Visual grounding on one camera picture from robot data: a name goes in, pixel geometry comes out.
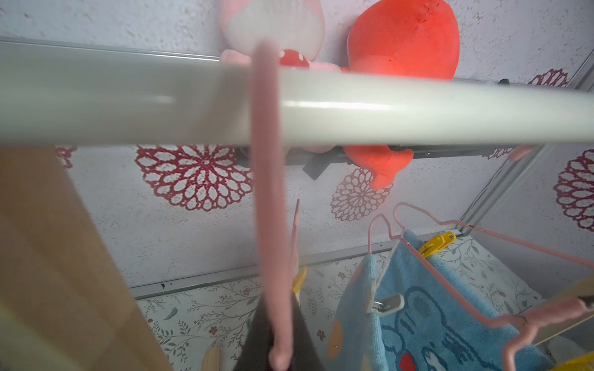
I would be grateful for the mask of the grey clothespin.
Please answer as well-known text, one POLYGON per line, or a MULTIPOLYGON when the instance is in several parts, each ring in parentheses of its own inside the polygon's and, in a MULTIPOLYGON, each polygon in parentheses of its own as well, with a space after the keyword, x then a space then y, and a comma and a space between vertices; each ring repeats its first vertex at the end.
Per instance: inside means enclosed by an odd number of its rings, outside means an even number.
POLYGON ((401 294, 392 295, 387 298, 378 298, 378 287, 378 281, 373 280, 371 282, 371 287, 368 290, 368 297, 364 304, 364 310, 366 313, 383 317, 399 312, 405 307, 405 299, 401 294))

